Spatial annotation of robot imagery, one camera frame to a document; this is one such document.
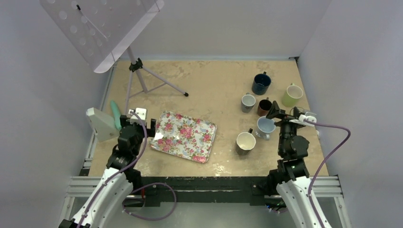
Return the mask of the light green mug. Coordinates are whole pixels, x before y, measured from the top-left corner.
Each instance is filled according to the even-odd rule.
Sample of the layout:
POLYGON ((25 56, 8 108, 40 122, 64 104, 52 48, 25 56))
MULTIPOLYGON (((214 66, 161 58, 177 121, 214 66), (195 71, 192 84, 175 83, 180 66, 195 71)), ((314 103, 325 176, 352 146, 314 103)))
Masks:
POLYGON ((293 107, 303 97, 304 91, 301 87, 291 83, 285 90, 281 102, 285 107, 293 107))

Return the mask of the small brown mug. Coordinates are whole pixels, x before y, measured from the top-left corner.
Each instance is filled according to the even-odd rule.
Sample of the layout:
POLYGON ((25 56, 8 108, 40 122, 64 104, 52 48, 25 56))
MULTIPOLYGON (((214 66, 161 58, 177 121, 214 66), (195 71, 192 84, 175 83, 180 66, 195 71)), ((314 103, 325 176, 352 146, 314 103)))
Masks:
POLYGON ((257 114, 258 116, 266 116, 272 107, 272 102, 267 97, 266 99, 262 99, 258 104, 257 114))

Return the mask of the light grey mug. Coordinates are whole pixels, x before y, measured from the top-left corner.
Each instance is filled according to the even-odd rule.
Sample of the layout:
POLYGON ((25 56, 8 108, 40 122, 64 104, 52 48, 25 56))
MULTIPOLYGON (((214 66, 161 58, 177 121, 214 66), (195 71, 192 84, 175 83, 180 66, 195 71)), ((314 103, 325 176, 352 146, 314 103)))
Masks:
POLYGON ((270 134, 275 131, 275 129, 275 121, 262 116, 257 120, 257 129, 255 134, 261 139, 269 140, 270 134))

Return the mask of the dark blue mug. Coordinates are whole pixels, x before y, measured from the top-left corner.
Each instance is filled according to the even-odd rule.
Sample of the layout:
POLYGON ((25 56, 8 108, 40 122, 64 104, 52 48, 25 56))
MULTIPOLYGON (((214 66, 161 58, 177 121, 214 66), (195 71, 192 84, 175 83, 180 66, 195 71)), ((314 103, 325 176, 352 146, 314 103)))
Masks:
POLYGON ((267 92, 269 86, 272 83, 271 77, 264 71, 261 74, 255 75, 252 83, 252 91, 256 95, 263 95, 267 92))

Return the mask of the small blue-grey mug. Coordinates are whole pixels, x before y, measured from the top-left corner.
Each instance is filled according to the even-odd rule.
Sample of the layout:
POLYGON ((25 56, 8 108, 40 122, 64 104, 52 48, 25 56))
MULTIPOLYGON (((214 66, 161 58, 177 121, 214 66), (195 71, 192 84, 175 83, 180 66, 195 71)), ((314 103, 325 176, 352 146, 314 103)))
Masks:
POLYGON ((250 93, 246 93, 241 98, 241 110, 243 113, 249 113, 256 103, 256 98, 250 93))

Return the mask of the black glossy mug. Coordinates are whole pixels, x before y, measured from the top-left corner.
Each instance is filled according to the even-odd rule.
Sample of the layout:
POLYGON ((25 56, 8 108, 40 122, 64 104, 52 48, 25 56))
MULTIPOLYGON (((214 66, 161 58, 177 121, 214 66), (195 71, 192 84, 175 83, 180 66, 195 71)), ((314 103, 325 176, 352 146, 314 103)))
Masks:
POLYGON ((253 129, 238 134, 235 141, 235 151, 239 156, 245 156, 256 146, 256 138, 252 134, 253 129))

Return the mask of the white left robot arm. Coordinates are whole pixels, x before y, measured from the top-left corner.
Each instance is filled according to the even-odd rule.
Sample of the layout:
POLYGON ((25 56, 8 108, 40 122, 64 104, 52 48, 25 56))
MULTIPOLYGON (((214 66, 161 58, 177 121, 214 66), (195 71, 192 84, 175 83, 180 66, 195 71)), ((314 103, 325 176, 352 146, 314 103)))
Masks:
POLYGON ((122 115, 120 124, 117 144, 99 183, 79 211, 72 218, 62 220, 59 227, 104 228, 126 196, 141 190, 141 173, 134 166, 145 151, 147 139, 155 136, 156 119, 151 119, 148 127, 137 114, 122 115))

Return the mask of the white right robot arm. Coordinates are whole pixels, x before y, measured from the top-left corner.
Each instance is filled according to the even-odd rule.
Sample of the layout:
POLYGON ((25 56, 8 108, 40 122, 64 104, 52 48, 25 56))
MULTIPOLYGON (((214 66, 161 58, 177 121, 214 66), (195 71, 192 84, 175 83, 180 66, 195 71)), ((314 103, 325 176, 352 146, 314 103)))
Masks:
POLYGON ((317 123, 315 114, 297 111, 287 114, 273 101, 266 116, 278 119, 278 167, 267 178, 268 194, 278 194, 298 228, 331 227, 313 191, 315 178, 310 178, 304 158, 308 156, 309 141, 297 130, 317 123))

